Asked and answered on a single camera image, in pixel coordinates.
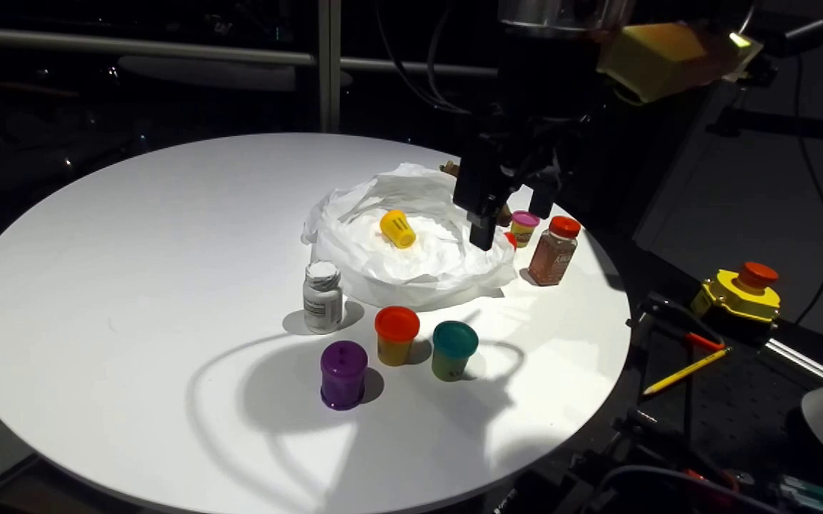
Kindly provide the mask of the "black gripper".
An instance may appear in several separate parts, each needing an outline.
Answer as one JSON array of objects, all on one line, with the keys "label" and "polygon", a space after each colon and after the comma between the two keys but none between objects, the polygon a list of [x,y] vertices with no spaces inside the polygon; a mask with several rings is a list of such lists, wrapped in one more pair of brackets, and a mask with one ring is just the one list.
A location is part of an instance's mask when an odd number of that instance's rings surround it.
[{"label": "black gripper", "polygon": [[468,214],[468,242],[481,252],[495,245],[498,212],[520,185],[532,188],[528,212],[552,214],[562,185],[565,145],[575,120],[557,114],[498,112],[478,125],[457,168],[455,204],[478,207]]}]

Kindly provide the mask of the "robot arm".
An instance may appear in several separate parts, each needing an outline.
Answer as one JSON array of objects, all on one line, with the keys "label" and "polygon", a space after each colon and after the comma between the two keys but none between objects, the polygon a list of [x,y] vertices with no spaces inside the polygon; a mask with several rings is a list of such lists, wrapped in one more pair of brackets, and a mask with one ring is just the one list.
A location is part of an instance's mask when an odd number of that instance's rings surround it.
[{"label": "robot arm", "polygon": [[532,214],[552,212],[600,114],[600,52],[632,8],[634,0],[498,0],[500,101],[478,118],[455,184],[474,248],[495,245],[507,200],[520,185],[532,188]]}]

